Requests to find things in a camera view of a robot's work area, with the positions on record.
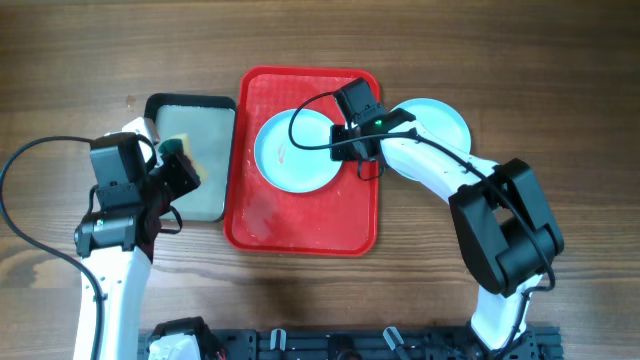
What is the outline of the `green yellow sponge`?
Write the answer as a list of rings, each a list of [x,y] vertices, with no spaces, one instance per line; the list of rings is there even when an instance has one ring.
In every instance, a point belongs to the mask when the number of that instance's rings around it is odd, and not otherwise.
[[[191,163],[201,182],[208,179],[208,173],[204,166],[195,160],[189,137],[186,133],[171,136],[161,142],[157,148],[161,155],[182,153]]]

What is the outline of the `light blue plate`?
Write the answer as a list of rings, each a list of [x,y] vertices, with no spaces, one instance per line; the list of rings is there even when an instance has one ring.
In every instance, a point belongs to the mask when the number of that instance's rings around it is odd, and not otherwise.
[[[304,150],[288,136],[294,109],[271,117],[258,132],[254,143],[256,166],[263,178],[279,190],[308,193],[327,185],[338,174],[341,161],[333,161],[329,149]],[[305,146],[329,142],[333,122],[320,112],[304,109],[295,118],[294,140]]]

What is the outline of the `turquoise plate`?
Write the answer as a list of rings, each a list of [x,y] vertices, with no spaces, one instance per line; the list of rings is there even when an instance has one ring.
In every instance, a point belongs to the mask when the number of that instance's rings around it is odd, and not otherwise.
[[[472,138],[469,127],[463,117],[448,104],[436,99],[414,98],[396,105],[392,111],[396,109],[403,109],[413,114],[416,121],[420,122],[434,136],[440,138],[440,141],[446,142],[464,153],[471,152]],[[427,148],[425,149],[427,154],[435,156],[435,162],[431,161],[429,165],[436,165],[436,169],[441,172],[451,168],[451,165],[447,165],[446,162],[451,161],[449,157],[433,147],[427,146]],[[411,172],[404,170],[404,168],[408,168],[408,165],[402,165],[403,168],[397,169],[394,165],[399,165],[398,161],[389,161],[386,155],[385,160],[392,169],[401,175],[411,180],[419,180],[414,176],[416,170],[411,170]]]

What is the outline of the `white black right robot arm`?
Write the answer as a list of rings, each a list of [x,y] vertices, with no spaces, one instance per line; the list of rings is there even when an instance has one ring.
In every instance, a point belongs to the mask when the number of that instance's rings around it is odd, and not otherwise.
[[[525,334],[532,295],[555,288],[552,262],[564,249],[531,167],[517,158],[478,158],[416,120],[335,125],[329,144],[340,160],[383,159],[448,204],[462,258],[479,285],[471,330],[484,354],[506,358]]]

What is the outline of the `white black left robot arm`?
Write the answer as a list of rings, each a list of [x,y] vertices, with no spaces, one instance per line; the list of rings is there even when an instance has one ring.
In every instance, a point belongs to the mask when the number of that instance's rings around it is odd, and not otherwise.
[[[75,230],[84,266],[76,359],[133,359],[140,310],[153,262],[154,242],[167,228],[161,218],[172,203],[201,184],[187,135],[155,145],[120,132],[95,139],[90,160],[97,180],[90,210]]]

